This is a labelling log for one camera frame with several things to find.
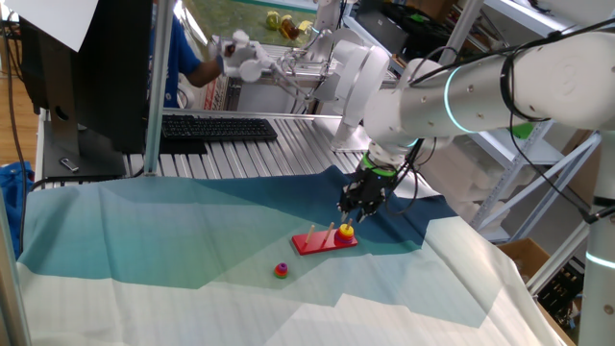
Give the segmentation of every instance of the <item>monitor stand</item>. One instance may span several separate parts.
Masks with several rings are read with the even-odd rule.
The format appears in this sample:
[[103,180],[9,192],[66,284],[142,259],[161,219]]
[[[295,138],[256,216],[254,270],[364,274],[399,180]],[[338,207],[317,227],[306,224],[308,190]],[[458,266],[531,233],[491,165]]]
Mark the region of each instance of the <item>monitor stand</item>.
[[[122,153],[113,150],[108,138],[90,129],[79,131],[78,148],[67,150],[54,140],[51,122],[45,121],[44,124],[43,177],[67,181],[102,181],[126,175]],[[71,171],[61,163],[62,159],[68,159],[69,165],[78,169]]]
[[111,141],[90,129],[78,131],[72,51],[49,35],[42,35],[39,43],[50,113],[50,121],[44,122],[43,177],[66,181],[123,177],[124,159]]

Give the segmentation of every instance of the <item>wooden peg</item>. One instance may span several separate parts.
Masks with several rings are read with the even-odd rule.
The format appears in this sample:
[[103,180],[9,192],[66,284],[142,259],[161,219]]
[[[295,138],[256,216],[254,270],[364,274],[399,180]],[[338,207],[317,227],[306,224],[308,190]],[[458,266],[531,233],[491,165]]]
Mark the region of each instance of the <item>wooden peg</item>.
[[309,228],[309,233],[307,233],[307,238],[306,238],[306,244],[309,243],[309,240],[311,239],[311,235],[314,233],[314,229],[316,228],[316,226],[311,225],[311,227]]
[[331,235],[331,231],[333,230],[333,226],[335,226],[334,222],[332,222],[331,225],[329,225],[329,230],[327,231],[327,236],[325,236],[325,241],[327,241],[329,239],[329,235]]

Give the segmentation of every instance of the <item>red wooden board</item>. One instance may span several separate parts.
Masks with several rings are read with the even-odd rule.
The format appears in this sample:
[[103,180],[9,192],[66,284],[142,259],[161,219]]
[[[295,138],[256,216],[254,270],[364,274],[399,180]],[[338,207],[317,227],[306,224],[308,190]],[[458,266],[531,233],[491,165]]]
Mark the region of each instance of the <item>red wooden board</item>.
[[337,249],[344,249],[348,247],[357,246],[358,244],[358,241],[356,238],[354,238],[353,242],[349,244],[343,243],[341,241],[336,241],[335,240],[335,230],[331,231],[331,234],[329,235],[329,239],[325,239],[326,236],[327,236],[327,231],[314,232],[311,235],[311,239],[309,240],[309,243],[306,244],[306,238],[308,237],[308,234],[294,235],[292,237],[292,243],[295,245],[295,247],[297,248],[297,251],[299,251],[299,255],[301,256],[316,254],[319,252],[337,250]]

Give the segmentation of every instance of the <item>keyboard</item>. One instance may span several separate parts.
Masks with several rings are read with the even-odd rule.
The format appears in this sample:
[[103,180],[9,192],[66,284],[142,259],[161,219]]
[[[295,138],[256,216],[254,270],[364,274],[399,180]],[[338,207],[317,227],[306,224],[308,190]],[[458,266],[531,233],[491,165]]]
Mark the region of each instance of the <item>keyboard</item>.
[[278,137],[269,121],[243,118],[197,118],[164,115],[162,134],[167,139],[272,140]]

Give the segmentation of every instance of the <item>black cable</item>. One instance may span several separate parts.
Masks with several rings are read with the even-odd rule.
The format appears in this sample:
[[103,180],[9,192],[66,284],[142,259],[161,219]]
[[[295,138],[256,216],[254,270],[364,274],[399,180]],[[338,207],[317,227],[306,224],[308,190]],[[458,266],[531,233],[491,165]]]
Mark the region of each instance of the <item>black cable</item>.
[[136,171],[136,173],[131,178],[136,178],[136,177],[140,176],[141,174],[143,174],[144,171],[145,171],[145,167],[143,166],[143,167],[141,167],[141,169]]
[[343,0],[339,3],[339,18],[337,19],[337,29],[342,27],[342,18],[344,17],[344,12],[346,12],[346,5],[348,4],[348,0]]
[[[3,26],[2,27],[2,35],[4,36],[4,46],[5,49],[9,52],[9,36],[7,35],[7,30]],[[14,104],[12,103],[12,72],[11,72],[11,62],[8,63],[8,71],[9,71],[9,114],[11,115],[11,127],[12,127],[12,139],[15,142],[15,148],[17,150],[17,156],[19,157],[19,165],[21,166],[21,222],[19,224],[19,254],[23,252],[23,230],[24,223],[26,220],[26,198],[28,196],[28,185],[27,179],[28,176],[26,174],[26,163],[23,160],[23,153],[21,153],[21,146],[19,145],[19,135],[17,134],[17,123],[15,121],[15,111]]]
[[[515,49],[515,51],[513,51],[513,53],[510,55],[509,58],[506,58],[506,60],[508,61],[508,59],[510,59],[511,63],[509,64],[509,76],[510,76],[510,89],[513,90],[512,92],[510,92],[510,101],[512,102],[512,104],[514,104],[515,102],[515,94],[514,94],[514,57],[519,53],[519,51],[521,49],[524,49],[523,46],[520,46],[518,48]],[[566,201],[570,202],[570,204],[572,204],[573,206],[575,206],[575,208],[577,208],[577,210],[579,210],[581,212],[581,214],[583,215],[583,217],[585,215],[588,214],[587,210],[585,210],[584,207],[580,206],[578,203],[576,203],[575,201],[573,201],[570,197],[568,197],[567,195],[565,195],[562,191],[560,191],[554,183],[551,182],[550,179],[547,178],[547,176],[544,175],[544,173],[532,162],[529,160],[529,158],[526,156],[526,154],[521,150],[521,148],[519,147],[519,144],[517,144],[517,140],[515,139],[515,135],[512,133],[512,127],[513,127],[513,119],[515,116],[515,111],[514,109],[510,109],[510,120],[509,120],[509,127],[508,130],[510,131],[510,139],[512,140],[512,144],[514,145],[515,149],[517,149],[517,151],[519,152],[519,154],[528,162],[528,164],[534,169],[534,171],[536,171],[536,173],[538,173],[550,186],[551,188],[557,192],[557,194],[559,194],[561,197],[563,197]]]
[[[412,206],[414,205],[414,202],[416,202],[416,197],[418,195],[418,189],[419,189],[419,181],[418,181],[418,170],[415,167],[415,163],[419,155],[419,152],[421,151],[421,147],[423,146],[423,141],[424,140],[422,138],[419,138],[414,144],[414,146],[412,147],[412,150],[410,150],[410,152],[406,155],[406,161],[404,162],[404,164],[402,164],[402,166],[400,167],[400,170],[398,171],[400,172],[400,174],[398,174],[396,182],[390,188],[388,195],[384,199],[384,208],[389,214],[393,216],[399,216],[399,215],[406,213],[408,210],[410,210],[410,208],[412,208]],[[393,194],[393,191],[397,188],[397,186],[399,186],[399,184],[402,182],[402,180],[407,176],[407,174],[410,171],[412,172],[412,174],[414,174],[414,195],[412,197],[412,200],[407,205],[407,207],[405,207],[403,210],[391,211],[391,208],[388,205],[389,201],[391,200],[391,195]]]
[[[11,46],[9,45],[9,36],[7,35],[7,26],[10,27],[11,31],[11,17],[14,14],[14,12],[9,13],[9,17],[7,18],[6,22],[2,23],[2,35],[4,36],[4,40],[6,41],[5,43],[5,49],[7,51],[7,53],[9,54],[9,59],[12,61],[12,65],[15,67],[15,74],[17,76],[17,78],[23,82],[23,77],[21,76],[21,74],[19,73],[19,65],[17,64],[17,62],[19,61],[19,53],[17,52],[17,58],[15,58],[15,56],[12,54],[12,50],[11,50]],[[17,43],[15,41],[15,48],[17,50],[19,50],[19,48],[17,47]],[[7,62],[9,68],[11,68],[11,62]]]
[[421,163],[417,163],[417,165],[419,166],[419,168],[421,168],[421,166],[425,165],[425,163],[429,162],[431,160],[431,157],[433,156],[433,153],[435,153],[435,145],[438,141],[437,137],[433,138],[433,146],[431,147],[431,152],[430,155]]
[[[601,27],[603,27],[605,25],[613,24],[613,23],[615,23],[615,18],[611,18],[611,19],[602,21],[600,23],[597,23],[597,24],[594,24],[594,25],[590,25],[590,26],[588,26],[586,28],[574,31],[574,32],[572,32],[570,34],[566,34],[566,35],[563,35],[559,31],[555,31],[555,32],[550,33],[545,38],[539,38],[539,39],[537,39],[535,41],[526,43],[525,45],[527,46],[526,48],[531,48],[531,47],[535,47],[535,46],[538,46],[538,45],[541,45],[541,44],[553,43],[553,42],[557,42],[557,41],[565,39],[565,38],[569,38],[569,37],[573,37],[573,36],[576,36],[576,35],[592,32],[592,31],[600,29]],[[490,53],[477,54],[477,55],[475,55],[475,56],[473,56],[471,58],[465,59],[462,62],[453,62],[453,63],[450,63],[448,65],[444,65],[444,66],[442,66],[440,68],[437,68],[437,69],[433,70],[430,73],[427,73],[427,74],[421,76],[420,78],[417,78],[415,81],[412,81],[410,83],[410,86],[411,87],[415,87],[418,84],[426,81],[427,79],[435,76],[436,74],[438,74],[440,72],[443,72],[443,71],[447,71],[447,70],[449,70],[451,68],[460,67],[460,66],[472,63],[472,62],[477,62],[479,60],[482,60],[482,59],[485,59],[485,58],[488,58],[488,57],[492,57],[492,56],[495,56],[495,55],[502,55],[502,54],[506,54],[506,53],[509,53],[509,52],[513,52],[517,48],[518,47],[506,47],[506,48],[503,48],[503,49],[500,49],[500,50],[497,50],[497,51],[494,51],[494,52],[490,52]]]

